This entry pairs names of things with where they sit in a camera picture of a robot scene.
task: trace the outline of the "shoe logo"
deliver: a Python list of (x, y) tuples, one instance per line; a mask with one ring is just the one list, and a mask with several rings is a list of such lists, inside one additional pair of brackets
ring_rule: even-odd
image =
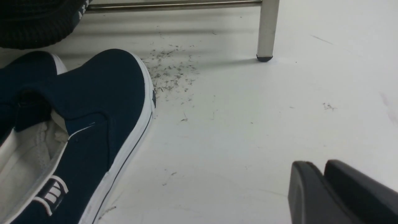
[(65, 182), (60, 177), (52, 175), (33, 200), (41, 203), (47, 214), (51, 216), (67, 193)]
[(82, 5), (82, 8), (79, 10), (79, 20), (82, 19), (83, 14), (86, 12), (87, 6), (89, 5), (89, 0), (86, 0), (86, 2)]

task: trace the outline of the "floor stain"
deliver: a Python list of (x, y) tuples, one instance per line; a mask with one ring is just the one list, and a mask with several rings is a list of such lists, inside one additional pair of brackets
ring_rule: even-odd
[(182, 122), (182, 121), (188, 121), (188, 118), (187, 118), (187, 116), (185, 115), (185, 113), (184, 113), (184, 116), (185, 116), (185, 118), (182, 119), (180, 122)]
[(113, 207), (111, 207), (111, 208), (108, 208), (107, 210), (105, 210), (105, 212), (103, 212), (103, 214), (102, 214), (98, 219), (100, 220), (105, 214), (107, 214), (108, 212), (112, 211), (112, 210), (115, 209), (115, 208), (116, 208), (116, 206), (113, 206)]
[(326, 104), (326, 103), (323, 103), (323, 106), (324, 106), (324, 109), (325, 110), (332, 110), (332, 111), (334, 111), (334, 109), (337, 109), (337, 107), (332, 107), (329, 103), (328, 104)]
[(390, 119), (391, 123), (398, 127), (398, 116), (395, 113), (393, 105), (388, 100), (387, 96), (384, 93), (380, 93), (380, 97), (383, 101), (383, 104), (387, 107), (387, 116)]
[(326, 42), (326, 43), (328, 43), (328, 44), (334, 45), (334, 43), (331, 43), (331, 42), (329, 42), (329, 41), (327, 41), (327, 40), (321, 39), (321, 38), (319, 38), (319, 37), (317, 37), (317, 36), (311, 35), (311, 37), (313, 37), (313, 38), (315, 38), (315, 39), (318, 39), (318, 40), (321, 40), (321, 41), (323, 41), (323, 42)]

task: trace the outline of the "canvas slip-on shoe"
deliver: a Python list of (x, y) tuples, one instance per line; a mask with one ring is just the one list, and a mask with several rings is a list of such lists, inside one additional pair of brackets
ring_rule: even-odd
[[(0, 221), (96, 223), (152, 121), (155, 95), (144, 63), (107, 50), (80, 68), (24, 86), (19, 99), (46, 102), (51, 110), (30, 117), (33, 125), (6, 149), (12, 162), (0, 170), (0, 199), (13, 197), (0, 202), (11, 208), (0, 210)], [(27, 122), (24, 116), (17, 115), (16, 125), (25, 126), (18, 123)]]

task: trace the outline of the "white stripe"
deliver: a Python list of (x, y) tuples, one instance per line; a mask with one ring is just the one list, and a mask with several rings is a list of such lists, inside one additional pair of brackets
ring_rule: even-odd
[(61, 191), (56, 189), (55, 187), (52, 187), (50, 189), (50, 192), (53, 193), (55, 196), (59, 197), (61, 195)]
[(66, 186), (66, 183), (61, 178), (59, 178), (58, 176), (55, 176), (55, 175), (52, 175), (50, 178), (58, 181), (62, 185), (62, 187), (64, 188), (64, 191), (65, 191), (65, 194), (69, 191), (68, 187)]
[(57, 201), (56, 196), (52, 195), (52, 194), (46, 194), (46, 196), (44, 196), (45, 199), (51, 201), (53, 204)]
[(61, 187), (59, 186), (58, 182), (55, 182), (54, 187), (57, 187), (58, 189), (61, 189)]
[(47, 214), (48, 214), (49, 216), (51, 216), (51, 215), (53, 214), (53, 213), (51, 212), (51, 209), (50, 209), (49, 204), (48, 204), (44, 199), (39, 198), (39, 197), (34, 197), (32, 200), (35, 200), (35, 201), (40, 202), (40, 203), (46, 208)]

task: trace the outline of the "metal table leg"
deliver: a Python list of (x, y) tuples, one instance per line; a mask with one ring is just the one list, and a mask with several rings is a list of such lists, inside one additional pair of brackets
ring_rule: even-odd
[(279, 0), (262, 1), (257, 47), (257, 59), (261, 62), (267, 62), (273, 57), (278, 10)]

